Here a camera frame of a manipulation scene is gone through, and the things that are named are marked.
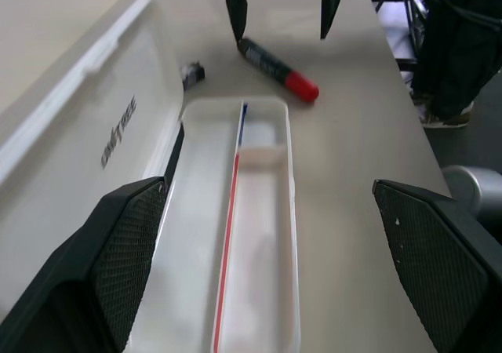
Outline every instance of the floor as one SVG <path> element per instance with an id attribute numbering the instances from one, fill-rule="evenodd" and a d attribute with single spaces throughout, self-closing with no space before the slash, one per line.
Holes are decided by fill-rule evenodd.
<path id="1" fill-rule="evenodd" d="M 402 3 L 385 3 L 378 16 L 396 57 L 411 57 L 405 8 Z M 403 75 L 409 80 L 410 75 Z M 426 130 L 441 167 L 457 164 L 481 166 L 502 173 L 502 74 L 496 75 L 475 100 L 473 117 L 464 129 Z"/>

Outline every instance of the table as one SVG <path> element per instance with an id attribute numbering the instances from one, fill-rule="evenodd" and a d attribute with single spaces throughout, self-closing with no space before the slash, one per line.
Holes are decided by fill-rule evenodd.
<path id="1" fill-rule="evenodd" d="M 72 21 L 78 30 L 59 45 L 56 33 L 63 22 L 46 22 L 55 28 L 47 40 L 55 48 L 68 48 L 75 33 L 88 30 L 111 1 L 95 9 L 64 0 L 60 8 L 68 16 L 84 7 L 87 18 Z M 131 1 L 120 0 L 101 24 Z M 302 351 L 435 351 L 399 284 L 371 187 L 376 178 L 387 178 L 445 195 L 448 191 L 371 1 L 342 0 L 321 42 L 321 0 L 248 0 L 246 35 L 316 81 L 321 95 L 314 107 L 240 57 L 224 0 L 157 1 L 168 15 L 179 63 L 200 60 L 206 67 L 206 81 L 187 93 L 187 103 L 199 96 L 277 94 L 289 105 Z M 91 30 L 80 46 L 94 39 Z M 56 53 L 50 60 L 37 59 L 36 69 L 45 70 Z M 66 56 L 67 63 L 54 63 L 50 76 L 60 76 L 73 55 Z M 20 59 L 22 68 L 33 67 Z M 19 88 L 33 79 L 27 77 Z M 43 86 L 35 84 L 9 107 L 9 122 L 2 124 L 0 117 L 0 139 L 30 110 L 26 101 Z"/>

